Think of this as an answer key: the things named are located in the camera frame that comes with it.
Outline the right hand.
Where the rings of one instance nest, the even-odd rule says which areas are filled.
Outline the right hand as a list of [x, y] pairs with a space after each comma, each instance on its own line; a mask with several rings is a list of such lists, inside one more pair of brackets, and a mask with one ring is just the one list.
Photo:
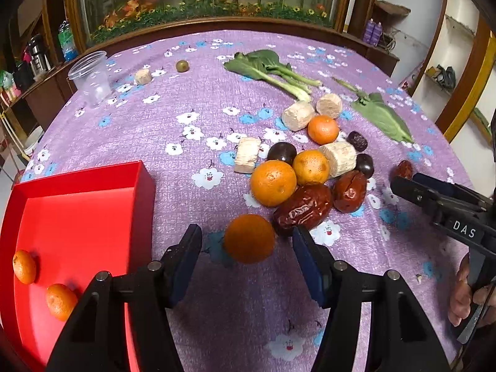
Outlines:
[[485, 286], [475, 292], [468, 284], [469, 274], [469, 254], [466, 254], [457, 272], [456, 284], [451, 291], [448, 319], [452, 326], [457, 327], [462, 320], [468, 318], [471, 311], [471, 304], [483, 305], [491, 290], [490, 286]]

